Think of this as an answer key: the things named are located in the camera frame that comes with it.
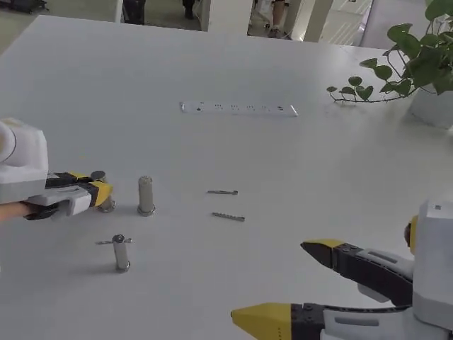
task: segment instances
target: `metal pin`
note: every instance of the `metal pin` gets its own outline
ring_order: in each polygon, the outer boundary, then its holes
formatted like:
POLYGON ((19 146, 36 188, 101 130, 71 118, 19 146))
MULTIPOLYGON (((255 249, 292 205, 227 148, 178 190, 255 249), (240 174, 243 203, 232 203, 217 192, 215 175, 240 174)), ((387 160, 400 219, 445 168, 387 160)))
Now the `metal pin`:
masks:
POLYGON ((141 216, 150 216, 156 207, 153 203, 153 180, 149 176, 139 178, 139 206, 137 212, 141 216))
MULTIPOLYGON (((90 175, 91 179, 94 181, 101 181, 107 183, 107 178, 105 177, 105 172, 98 170, 94 171, 90 175)), ((111 213, 116 208, 116 202, 112 199, 112 196, 109 195, 107 199, 98 206, 98 210, 102 213, 111 213)))
POLYGON ((96 242, 98 245, 113 244, 113 251, 115 252, 116 270, 119 273, 124 273, 129 270, 130 261, 127 257, 126 244, 131 243, 132 239, 125 239, 124 235, 118 234, 112 238, 112 241, 96 242))
POLYGON ((223 191, 223 190, 208 190, 206 193, 216 193, 217 195, 237 195, 239 192, 234 191, 223 191))
POLYGON ((245 222, 245 220, 246 220, 246 218, 244 216, 233 216, 233 215, 221 214, 220 212, 213 212, 212 216, 227 218, 229 220, 235 220, 235 221, 239 221, 239 222, 245 222))

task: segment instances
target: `metal cylinder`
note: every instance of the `metal cylinder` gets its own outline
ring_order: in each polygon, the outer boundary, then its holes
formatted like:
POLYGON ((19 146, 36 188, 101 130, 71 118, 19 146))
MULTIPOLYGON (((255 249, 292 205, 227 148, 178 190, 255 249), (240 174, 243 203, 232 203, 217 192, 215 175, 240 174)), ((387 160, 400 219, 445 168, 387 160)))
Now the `metal cylinder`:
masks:
MULTIPOLYGON (((93 181, 101 181, 103 183, 107 183, 107 177, 105 177, 104 171, 94 171, 91 173, 90 177, 93 181)), ((109 195, 107 199, 98 206, 98 210, 102 213, 111 213, 115 208, 116 202, 112 199, 111 195, 109 195)))
POLYGON ((153 180, 149 176, 139 178, 139 206, 137 212, 141 216, 150 216, 156 207, 153 202, 153 180))
POLYGON ((116 270, 125 272, 129 270, 130 262, 127 257, 126 242, 124 235, 115 235, 112 238, 113 251, 115 252, 116 270))

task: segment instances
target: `table surface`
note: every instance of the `table surface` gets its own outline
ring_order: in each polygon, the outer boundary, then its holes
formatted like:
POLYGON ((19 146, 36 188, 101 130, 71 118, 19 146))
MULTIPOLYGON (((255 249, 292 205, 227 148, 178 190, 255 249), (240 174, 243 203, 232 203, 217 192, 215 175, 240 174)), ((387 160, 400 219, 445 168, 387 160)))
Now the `table surface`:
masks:
POLYGON ((45 131, 52 171, 106 171, 118 208, 1 226, 2 339, 249 339, 232 309, 377 306, 299 244, 408 256, 403 227, 452 186, 452 140, 407 118, 409 101, 339 106, 326 93, 351 74, 374 84, 357 63, 379 54, 39 17, 0 58, 1 116, 45 131), (299 117, 181 113, 189 100, 294 105, 299 117), (135 211, 143 175, 148 218, 135 211), (124 274, 95 245, 117 233, 134 239, 124 274))

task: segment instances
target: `power strip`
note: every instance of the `power strip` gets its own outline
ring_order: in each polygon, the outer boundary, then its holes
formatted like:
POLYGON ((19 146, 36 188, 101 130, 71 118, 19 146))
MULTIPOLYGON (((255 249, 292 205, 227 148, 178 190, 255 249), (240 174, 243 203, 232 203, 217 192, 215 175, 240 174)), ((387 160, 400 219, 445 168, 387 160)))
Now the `power strip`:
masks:
POLYGON ((293 105, 269 106, 253 104, 219 103, 216 101, 183 101, 181 110, 184 113, 226 113, 232 115, 276 115, 297 117, 293 105))

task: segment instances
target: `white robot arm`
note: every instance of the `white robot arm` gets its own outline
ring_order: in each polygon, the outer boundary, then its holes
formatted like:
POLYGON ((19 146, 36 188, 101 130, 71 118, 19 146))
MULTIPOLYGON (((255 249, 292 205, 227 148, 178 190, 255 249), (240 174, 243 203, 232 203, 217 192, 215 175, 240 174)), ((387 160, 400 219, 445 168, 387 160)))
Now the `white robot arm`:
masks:
POLYGON ((334 239, 302 244, 361 293, 395 307, 265 303, 234 310, 233 323, 259 340, 453 339, 453 202, 425 202, 406 236, 414 261, 334 239))
MULTIPOLYGON (((29 220, 57 212, 75 215, 110 201, 112 186, 103 171, 90 176, 74 172, 49 173, 44 133, 13 119, 0 120, 0 204, 24 202, 34 205, 29 220)), ((104 207, 101 211, 111 211, 104 207)))

